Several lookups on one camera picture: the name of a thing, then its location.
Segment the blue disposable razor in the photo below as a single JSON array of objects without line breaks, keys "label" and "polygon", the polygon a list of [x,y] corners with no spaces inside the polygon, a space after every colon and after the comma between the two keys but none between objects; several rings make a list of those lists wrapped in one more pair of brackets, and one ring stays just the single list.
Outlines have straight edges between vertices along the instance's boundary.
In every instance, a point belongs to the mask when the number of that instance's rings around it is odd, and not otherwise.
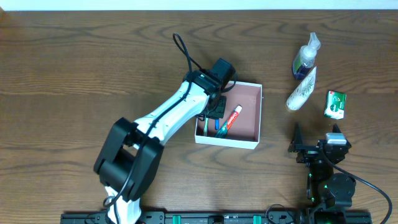
[{"label": "blue disposable razor", "polygon": [[216,129],[216,130],[219,130],[219,128],[220,128],[220,120],[219,120],[219,119],[216,119],[216,120],[215,120],[215,129]]}]

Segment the green white toothbrush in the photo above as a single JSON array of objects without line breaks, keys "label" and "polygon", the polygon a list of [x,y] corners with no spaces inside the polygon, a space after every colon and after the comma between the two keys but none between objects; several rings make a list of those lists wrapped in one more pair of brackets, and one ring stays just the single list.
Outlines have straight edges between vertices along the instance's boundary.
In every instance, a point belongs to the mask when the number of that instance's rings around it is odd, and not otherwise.
[{"label": "green white toothbrush", "polygon": [[204,127],[203,127],[203,135],[204,135],[204,136],[207,136],[207,135],[208,135],[208,123],[209,123],[209,118],[206,117],[205,120],[204,120],[204,122],[205,122],[205,124],[204,124]]}]

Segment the red green toothpaste tube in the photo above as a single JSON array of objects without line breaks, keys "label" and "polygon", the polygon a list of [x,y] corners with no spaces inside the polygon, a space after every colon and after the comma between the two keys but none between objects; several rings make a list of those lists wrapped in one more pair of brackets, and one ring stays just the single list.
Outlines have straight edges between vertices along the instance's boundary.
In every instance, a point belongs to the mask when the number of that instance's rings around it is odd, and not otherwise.
[{"label": "red green toothpaste tube", "polygon": [[225,121],[225,123],[222,125],[222,127],[220,127],[218,132],[215,134],[216,138],[225,138],[226,137],[226,135],[227,135],[228,131],[230,130],[230,128],[232,127],[234,121],[239,116],[242,108],[243,107],[241,105],[238,105],[234,109],[234,111],[230,114],[229,118]]}]

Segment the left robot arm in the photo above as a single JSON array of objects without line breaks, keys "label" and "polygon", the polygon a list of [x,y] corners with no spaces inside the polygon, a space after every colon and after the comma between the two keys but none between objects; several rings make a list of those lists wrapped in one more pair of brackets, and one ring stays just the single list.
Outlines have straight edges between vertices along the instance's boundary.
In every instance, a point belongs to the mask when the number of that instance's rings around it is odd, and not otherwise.
[{"label": "left robot arm", "polygon": [[234,67],[219,58],[211,69],[187,72],[180,88],[148,115],[111,127],[93,170],[108,197],[104,201],[107,223],[136,223],[139,200],[155,179],[165,143],[192,117],[214,111]]}]

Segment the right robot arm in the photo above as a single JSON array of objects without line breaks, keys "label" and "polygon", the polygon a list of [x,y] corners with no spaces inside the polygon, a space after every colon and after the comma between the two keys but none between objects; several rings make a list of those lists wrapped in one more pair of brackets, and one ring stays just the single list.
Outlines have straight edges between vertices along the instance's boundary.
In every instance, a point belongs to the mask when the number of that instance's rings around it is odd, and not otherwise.
[{"label": "right robot arm", "polygon": [[345,159],[351,144],[337,125],[315,146],[304,143],[299,124],[288,148],[297,154],[296,162],[308,167],[307,198],[310,207],[295,217],[295,223],[346,223],[345,209],[352,206],[356,181],[342,172],[334,172],[334,165]]}]

